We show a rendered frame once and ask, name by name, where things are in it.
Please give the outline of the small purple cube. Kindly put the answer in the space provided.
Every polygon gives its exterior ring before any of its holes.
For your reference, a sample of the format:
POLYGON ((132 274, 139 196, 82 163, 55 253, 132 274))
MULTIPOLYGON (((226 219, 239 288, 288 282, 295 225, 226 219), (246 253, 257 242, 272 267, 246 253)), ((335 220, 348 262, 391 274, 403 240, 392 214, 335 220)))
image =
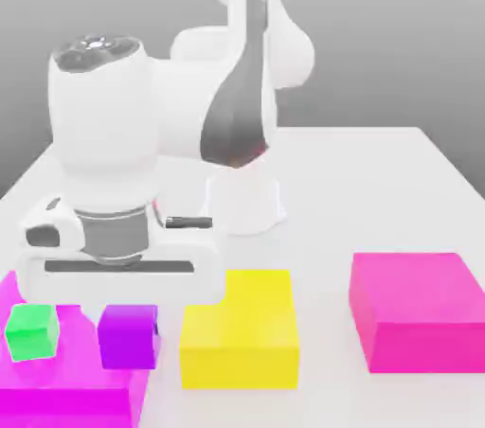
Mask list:
POLYGON ((105 369, 155 369, 159 341, 155 305, 108 305, 98 324, 105 369))

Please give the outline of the large pink box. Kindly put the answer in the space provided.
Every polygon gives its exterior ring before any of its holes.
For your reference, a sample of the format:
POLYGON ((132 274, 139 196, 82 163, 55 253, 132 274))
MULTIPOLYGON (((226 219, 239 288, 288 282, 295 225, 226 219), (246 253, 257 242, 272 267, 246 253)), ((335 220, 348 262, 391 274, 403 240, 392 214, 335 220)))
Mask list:
POLYGON ((485 291, 456 253, 356 253, 350 311, 373 374, 485 374, 485 291))

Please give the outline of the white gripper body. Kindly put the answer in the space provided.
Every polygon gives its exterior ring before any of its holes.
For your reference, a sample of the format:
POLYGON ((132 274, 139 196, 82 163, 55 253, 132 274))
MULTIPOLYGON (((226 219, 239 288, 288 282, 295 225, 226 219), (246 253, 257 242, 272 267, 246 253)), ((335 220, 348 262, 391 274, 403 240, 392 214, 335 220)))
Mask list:
POLYGON ((221 301, 225 267, 211 236, 164 234, 130 266, 99 265, 65 248, 26 247, 16 264, 24 300, 44 304, 188 305, 221 301))

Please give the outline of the large yellow box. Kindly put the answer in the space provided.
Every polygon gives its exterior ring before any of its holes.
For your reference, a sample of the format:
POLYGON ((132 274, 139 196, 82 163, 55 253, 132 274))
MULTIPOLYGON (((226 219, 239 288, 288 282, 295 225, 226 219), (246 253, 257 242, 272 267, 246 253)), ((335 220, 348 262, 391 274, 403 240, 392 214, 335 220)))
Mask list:
POLYGON ((228 270, 225 297, 185 308, 179 342, 185 389, 295 389, 300 360, 287 270, 228 270))

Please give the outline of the small green cube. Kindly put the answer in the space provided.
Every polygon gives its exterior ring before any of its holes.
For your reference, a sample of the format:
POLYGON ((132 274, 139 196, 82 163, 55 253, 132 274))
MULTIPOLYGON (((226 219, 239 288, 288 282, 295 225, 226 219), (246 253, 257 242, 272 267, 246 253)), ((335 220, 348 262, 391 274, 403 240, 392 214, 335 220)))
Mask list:
POLYGON ((60 336, 60 322, 54 305, 14 305, 5 335, 13 362, 54 358, 60 336))

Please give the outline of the large magenta box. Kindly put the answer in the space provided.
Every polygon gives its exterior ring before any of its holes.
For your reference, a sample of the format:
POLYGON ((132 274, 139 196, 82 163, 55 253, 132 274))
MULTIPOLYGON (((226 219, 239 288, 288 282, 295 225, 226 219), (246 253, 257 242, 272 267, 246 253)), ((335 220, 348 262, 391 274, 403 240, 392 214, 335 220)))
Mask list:
POLYGON ((0 428, 138 428, 150 371, 105 369, 97 328, 80 307, 57 308, 54 358, 11 360, 5 329, 24 302, 10 271, 0 279, 0 428))

